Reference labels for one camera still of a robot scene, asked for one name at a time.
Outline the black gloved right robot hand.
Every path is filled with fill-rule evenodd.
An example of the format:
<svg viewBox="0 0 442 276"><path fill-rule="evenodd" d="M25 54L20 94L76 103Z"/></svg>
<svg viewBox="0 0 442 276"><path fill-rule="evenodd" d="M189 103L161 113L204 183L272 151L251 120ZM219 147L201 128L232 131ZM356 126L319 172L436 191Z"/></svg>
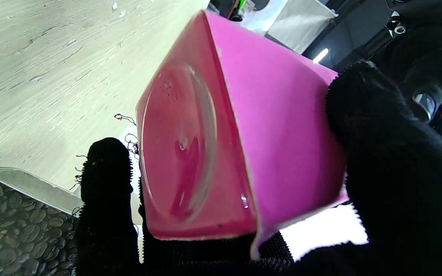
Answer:
<svg viewBox="0 0 442 276"><path fill-rule="evenodd" d="M297 262L141 264L130 211L127 148L93 143L81 175L77 276L442 276L442 137L414 118L398 87L358 62L329 87L326 112L347 160L346 189L369 242L310 251Z"/></svg>

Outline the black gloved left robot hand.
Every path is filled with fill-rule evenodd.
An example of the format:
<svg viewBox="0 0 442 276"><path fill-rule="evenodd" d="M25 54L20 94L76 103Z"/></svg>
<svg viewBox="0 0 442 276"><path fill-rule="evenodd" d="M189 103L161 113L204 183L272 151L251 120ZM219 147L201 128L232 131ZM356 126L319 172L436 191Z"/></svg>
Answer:
<svg viewBox="0 0 442 276"><path fill-rule="evenodd" d="M371 60L396 82L415 117L442 136L442 27L398 35Z"/></svg>

